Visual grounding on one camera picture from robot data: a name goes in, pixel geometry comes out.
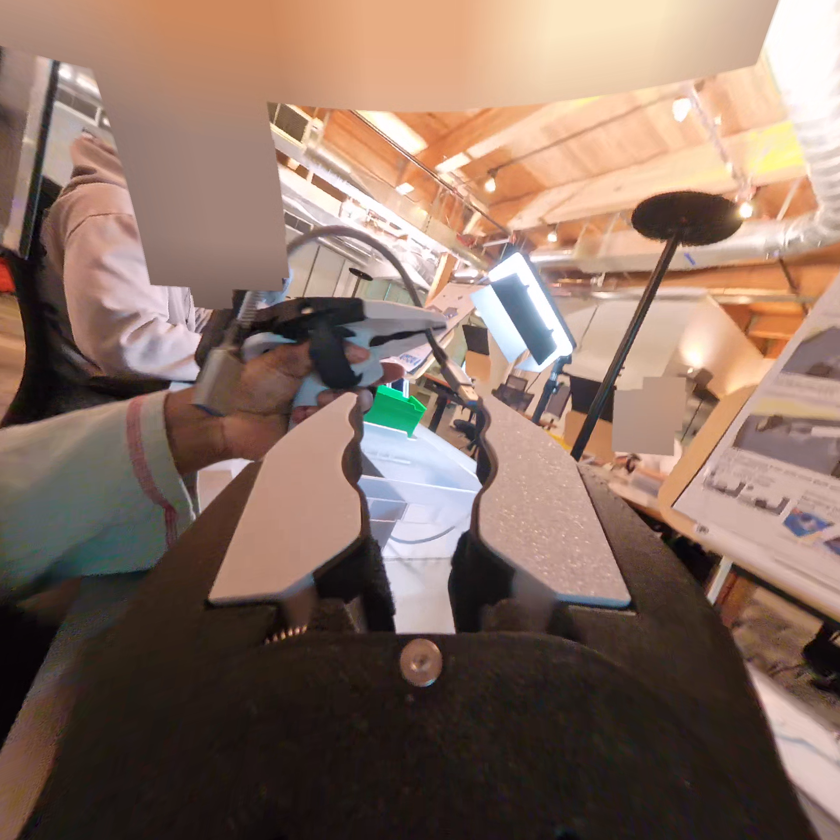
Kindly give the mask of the green plastic bin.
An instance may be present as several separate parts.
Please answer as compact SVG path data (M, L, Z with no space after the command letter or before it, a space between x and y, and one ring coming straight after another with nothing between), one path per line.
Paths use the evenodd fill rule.
M426 412L426 406L411 395L404 395L390 385L374 391L371 408L364 415L368 424L386 427L411 438Z

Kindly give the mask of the clear plastic bin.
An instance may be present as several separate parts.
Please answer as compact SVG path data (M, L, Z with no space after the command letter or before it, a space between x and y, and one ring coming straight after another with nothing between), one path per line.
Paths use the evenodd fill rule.
M362 490L384 560L447 560L469 529L476 463L424 426L364 422Z

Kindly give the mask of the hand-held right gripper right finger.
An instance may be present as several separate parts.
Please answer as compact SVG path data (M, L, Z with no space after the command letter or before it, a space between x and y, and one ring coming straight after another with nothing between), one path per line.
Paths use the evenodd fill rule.
M493 395L477 403L480 488L450 568L460 634L578 634L573 607L633 599L577 463Z

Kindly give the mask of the person's left forearm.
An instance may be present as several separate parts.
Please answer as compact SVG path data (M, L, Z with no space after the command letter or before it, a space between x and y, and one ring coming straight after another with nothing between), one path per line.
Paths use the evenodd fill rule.
M167 395L2 430L2 596L148 571L193 524L165 430Z

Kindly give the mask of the person's left hand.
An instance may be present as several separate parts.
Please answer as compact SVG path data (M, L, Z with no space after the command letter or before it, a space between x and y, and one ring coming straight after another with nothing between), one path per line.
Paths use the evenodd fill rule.
M257 461L300 424L343 395L324 391L312 404L293 406L312 369L308 343L281 343L248 362L233 390L232 412L214 416L194 403L193 388L171 392L164 402L167 442L180 476L231 459Z

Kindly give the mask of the printed instruction sheet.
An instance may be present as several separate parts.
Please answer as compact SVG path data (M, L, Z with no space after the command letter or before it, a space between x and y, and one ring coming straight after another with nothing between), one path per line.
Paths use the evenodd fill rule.
M763 573L838 598L839 280L729 424L674 510Z

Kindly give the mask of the led panel light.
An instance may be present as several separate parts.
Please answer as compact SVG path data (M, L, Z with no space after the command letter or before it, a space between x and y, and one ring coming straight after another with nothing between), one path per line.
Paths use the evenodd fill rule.
M508 363L525 361L525 369L537 374L549 369L532 415L532 421L540 424L576 349L571 329L533 263L521 252L491 268L487 284L470 298Z

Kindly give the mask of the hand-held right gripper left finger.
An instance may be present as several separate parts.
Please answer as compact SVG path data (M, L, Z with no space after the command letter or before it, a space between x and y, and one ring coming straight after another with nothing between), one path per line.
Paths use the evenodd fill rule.
M312 628L339 602L354 632L395 631L395 606L359 484L359 397L341 395L259 463L211 585L213 607L271 606L279 634Z

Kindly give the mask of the black disc on pole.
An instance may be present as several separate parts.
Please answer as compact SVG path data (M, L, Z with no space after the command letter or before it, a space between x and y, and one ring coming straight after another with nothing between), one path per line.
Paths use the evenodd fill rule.
M572 445L570 455L576 461L585 452L678 247L714 245L734 235L742 225L734 202L697 191L651 196L636 206L631 222L635 232L665 245Z

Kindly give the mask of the silver ventilation duct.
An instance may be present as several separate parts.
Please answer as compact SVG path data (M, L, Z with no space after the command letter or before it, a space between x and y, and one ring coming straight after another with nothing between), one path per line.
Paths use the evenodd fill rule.
M763 49L816 202L768 235L772 254L793 256L838 242L839 2L778 2Z

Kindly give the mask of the wooden display board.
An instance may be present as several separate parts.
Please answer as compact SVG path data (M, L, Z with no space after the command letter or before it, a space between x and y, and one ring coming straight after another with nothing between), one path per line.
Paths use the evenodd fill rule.
M701 526L675 509L682 492L700 473L724 434L735 423L737 415L755 391L755 385L744 386L724 396L712 411L692 443L667 477L658 492L659 513L677 532L698 542L704 549L726 555L732 561L731 574L748 579L774 592L824 622L838 623L839 604L836 592L809 582L801 574L785 568L776 561L760 558L760 548L753 542L722 529Z

